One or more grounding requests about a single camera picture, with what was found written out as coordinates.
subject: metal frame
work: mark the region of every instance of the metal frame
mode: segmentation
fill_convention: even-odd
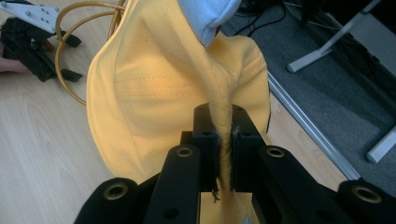
[[[359,24],[363,18],[370,13],[370,11],[380,3],[381,0],[373,0],[367,7],[365,7],[361,12],[354,16],[346,25],[338,31],[326,44],[324,44],[320,49],[314,50],[311,53],[305,55],[304,57],[289,63],[287,69],[291,73],[295,73],[300,69],[308,66],[309,64],[315,62],[316,60],[326,56],[332,52],[332,46],[344,35],[346,35],[354,26]]]
[[[321,133],[317,126],[309,119],[305,112],[291,99],[286,91],[280,86],[271,73],[268,73],[268,80],[272,94],[291,113],[303,129],[309,134],[320,149],[334,162],[347,179],[359,179],[361,175],[340,153],[340,151]]]

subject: black mechanical part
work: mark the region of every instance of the black mechanical part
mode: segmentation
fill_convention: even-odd
[[[24,4],[24,5],[32,5],[32,3],[25,1],[25,0],[5,0],[0,2],[7,2],[7,3],[16,3],[16,4]]]
[[[56,77],[55,64],[43,48],[48,38],[53,36],[19,18],[8,18],[1,29],[0,41],[4,46],[3,57],[19,60],[42,82]],[[81,41],[71,35],[66,44],[77,47]],[[62,70],[65,80],[76,82],[82,75],[67,69]]]
[[[91,222],[102,220],[99,217],[104,214],[113,216],[104,219],[111,223],[199,223],[200,192],[213,188],[213,175],[219,169],[219,139],[208,104],[197,106],[194,113],[194,131],[182,133],[180,145],[170,149],[162,172],[130,187],[135,192],[130,202],[118,198],[120,204],[113,204],[120,214],[114,209],[100,212],[114,203],[103,199],[113,184],[105,182],[84,204],[77,224],[107,223]],[[363,179],[342,183],[338,192],[320,185],[285,148],[265,145],[248,113],[236,105],[232,138],[230,187],[252,193],[260,223],[396,223],[394,197]]]

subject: wire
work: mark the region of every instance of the wire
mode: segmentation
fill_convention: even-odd
[[[387,91],[396,91],[394,86],[387,86],[378,79],[378,72],[375,65],[375,57],[361,44],[355,46],[346,43],[337,45],[339,54],[348,61],[348,64],[359,74],[370,77],[376,84]]]
[[[242,2],[241,6],[236,12],[236,16],[240,17],[251,17],[259,16],[265,10],[265,7],[261,7],[257,0],[247,0]]]
[[[285,5],[284,4],[282,4],[282,9],[283,9],[283,15],[282,15],[281,18],[279,18],[279,19],[277,19],[275,21],[270,21],[270,22],[267,22],[265,24],[262,24],[262,25],[259,25],[259,26],[255,27],[252,31],[250,31],[250,33],[248,33],[247,36],[251,37],[254,32],[256,32],[257,30],[261,29],[264,26],[271,25],[271,24],[283,21],[283,19],[285,19],[285,17],[286,17],[286,9],[285,9]]]
[[[302,8],[303,6],[297,5],[297,4],[293,4],[293,3],[290,3],[290,2],[286,2],[286,1],[284,1],[284,3],[285,3],[285,7],[286,7],[286,9],[288,10],[288,12],[289,12],[297,21],[301,21],[301,16],[296,15],[296,13],[295,13],[293,10],[291,10],[291,8],[290,8],[289,6],[291,6],[291,7],[299,7],[299,8]],[[330,30],[336,30],[336,31],[338,31],[338,30],[340,29],[339,27],[331,27],[331,26],[329,26],[329,25],[324,25],[326,22],[323,22],[323,21],[322,21],[319,17],[317,17],[317,16],[315,16],[315,19],[317,19],[318,21],[322,22],[323,24],[320,24],[320,23],[317,23],[317,22],[313,22],[313,21],[309,21],[308,23],[309,23],[309,24],[312,24],[312,25],[316,25],[316,26],[322,27],[322,28],[330,29]]]
[[[244,31],[244,30],[246,30],[247,28],[249,28],[252,24],[255,24],[255,22],[262,16],[262,14],[264,14],[264,11],[265,11],[265,10],[263,10],[259,15],[257,15],[256,18],[255,18],[252,22],[249,22],[246,26],[242,27],[242,28],[239,29],[237,32],[235,32],[234,35],[239,35],[242,31]]]
[[[63,85],[64,89],[67,91],[67,93],[69,93],[74,99],[76,99],[78,102],[80,102],[81,104],[85,105],[86,102],[81,99],[80,97],[78,97],[67,85],[67,83],[64,81],[64,76],[62,75],[62,71],[61,71],[61,66],[60,66],[60,57],[61,57],[61,53],[62,50],[64,48],[64,43],[66,42],[67,38],[82,24],[91,21],[93,19],[96,18],[100,18],[103,16],[108,16],[108,15],[113,15],[113,19],[111,21],[110,24],[110,29],[109,29],[109,33],[108,33],[108,37],[111,37],[114,34],[114,31],[117,27],[117,25],[120,23],[120,18],[121,18],[121,12],[123,12],[125,10],[125,7],[123,7],[122,5],[124,4],[125,0],[120,0],[118,2],[117,5],[115,4],[110,4],[110,3],[105,3],[105,2],[79,2],[79,3],[75,3],[72,4],[66,8],[64,8],[58,15],[58,18],[56,19],[56,35],[58,36],[59,39],[59,46],[56,50],[55,53],[55,70],[56,70],[56,75],[59,78],[61,84]],[[114,11],[108,11],[108,12],[102,12],[102,13],[98,13],[95,15],[92,15],[82,21],[79,21],[78,23],[76,23],[72,28],[70,28],[64,35],[62,35],[62,30],[61,30],[61,23],[62,23],[62,19],[64,18],[64,16],[69,13],[70,11],[80,8],[80,7],[110,7],[110,8],[114,8]]]

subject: white table leg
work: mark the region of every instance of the white table leg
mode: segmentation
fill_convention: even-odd
[[[373,0],[367,7],[365,7],[345,26],[343,26],[341,30],[339,30],[325,45],[323,45],[323,47],[305,55],[304,57],[294,61],[293,63],[289,63],[286,67],[288,71],[291,73],[295,73],[298,70],[308,66],[309,64],[332,52],[332,45],[334,45],[341,37],[347,34],[356,24],[362,21],[364,16],[367,15],[379,2],[381,2],[381,0]]]
[[[366,159],[378,163],[396,145],[396,126],[390,130],[367,154]]]

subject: light wood tabletop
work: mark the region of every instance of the light wood tabletop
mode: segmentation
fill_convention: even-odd
[[[79,1],[31,2],[62,9]],[[63,28],[99,11],[103,9],[73,11]],[[2,21],[9,16],[0,12]],[[91,59],[106,42],[110,20],[90,21],[77,29],[74,35],[82,43],[64,48],[63,67],[87,74]],[[49,41],[57,46],[55,37]],[[69,83],[82,98],[86,80],[84,76]],[[320,184],[337,189],[346,178],[274,96],[271,106],[267,143],[288,149]],[[0,74],[0,223],[73,223],[94,189],[112,177],[92,140],[85,106],[70,97],[57,78],[41,82],[30,74]]]

